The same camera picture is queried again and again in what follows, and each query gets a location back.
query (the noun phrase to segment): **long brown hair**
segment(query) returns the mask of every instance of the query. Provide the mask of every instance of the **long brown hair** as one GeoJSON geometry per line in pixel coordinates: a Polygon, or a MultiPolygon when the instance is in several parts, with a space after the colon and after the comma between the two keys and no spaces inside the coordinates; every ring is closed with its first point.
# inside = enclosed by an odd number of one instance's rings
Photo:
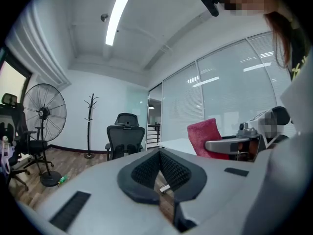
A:
{"type": "Polygon", "coordinates": [[[279,66],[287,67],[291,58],[291,23],[278,12],[271,12],[264,15],[268,25],[273,32],[274,51],[276,61],[279,66]],[[284,48],[284,63],[280,64],[277,58],[278,55],[278,38],[281,40],[284,48]]]}

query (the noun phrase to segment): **red cushion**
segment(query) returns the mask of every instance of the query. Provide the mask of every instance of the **red cushion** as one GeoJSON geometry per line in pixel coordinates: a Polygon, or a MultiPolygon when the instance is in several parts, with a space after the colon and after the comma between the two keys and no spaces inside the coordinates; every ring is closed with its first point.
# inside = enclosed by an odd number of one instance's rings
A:
{"type": "Polygon", "coordinates": [[[229,159],[227,154],[207,151],[204,148],[204,142],[222,139],[217,129],[215,118],[189,125],[187,131],[188,138],[198,156],[214,159],[229,159]]]}

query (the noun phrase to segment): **coat rack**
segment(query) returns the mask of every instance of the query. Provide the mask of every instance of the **coat rack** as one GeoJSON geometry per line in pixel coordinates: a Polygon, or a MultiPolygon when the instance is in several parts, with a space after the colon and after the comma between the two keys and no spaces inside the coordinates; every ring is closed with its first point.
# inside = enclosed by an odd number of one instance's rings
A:
{"type": "Polygon", "coordinates": [[[88,108],[89,108],[89,114],[88,114],[88,118],[85,118],[86,120],[88,120],[88,129],[87,129],[87,146],[88,146],[88,154],[85,154],[84,157],[86,159],[92,159],[94,158],[94,155],[90,153],[90,145],[89,145],[89,134],[90,134],[90,121],[92,121],[92,118],[91,117],[91,109],[95,109],[94,105],[97,103],[97,102],[93,102],[95,99],[97,99],[98,97],[93,97],[94,96],[94,93],[91,94],[91,96],[89,96],[91,98],[91,102],[90,104],[85,100],[85,102],[88,104],[88,108]]]}

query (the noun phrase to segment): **standing fan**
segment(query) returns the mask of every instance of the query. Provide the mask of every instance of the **standing fan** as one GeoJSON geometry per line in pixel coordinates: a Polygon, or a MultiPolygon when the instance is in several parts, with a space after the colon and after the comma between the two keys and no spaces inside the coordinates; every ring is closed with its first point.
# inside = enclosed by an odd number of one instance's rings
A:
{"type": "MultiPolygon", "coordinates": [[[[67,109],[60,92],[49,84],[38,84],[32,87],[24,97],[24,113],[29,131],[36,131],[31,138],[43,141],[43,155],[45,157],[44,141],[54,140],[65,125],[67,109]]],[[[40,181],[44,186],[58,185],[61,175],[50,171],[45,163],[47,172],[43,173],[40,181]]]]}

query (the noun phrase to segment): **green bottle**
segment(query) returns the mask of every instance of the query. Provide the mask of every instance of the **green bottle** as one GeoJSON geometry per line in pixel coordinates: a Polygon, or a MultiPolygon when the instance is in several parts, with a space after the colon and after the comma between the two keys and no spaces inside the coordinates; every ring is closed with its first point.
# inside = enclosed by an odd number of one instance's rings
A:
{"type": "Polygon", "coordinates": [[[62,177],[60,179],[60,181],[58,182],[59,185],[63,184],[65,181],[67,180],[67,176],[65,175],[64,177],[62,177]]]}

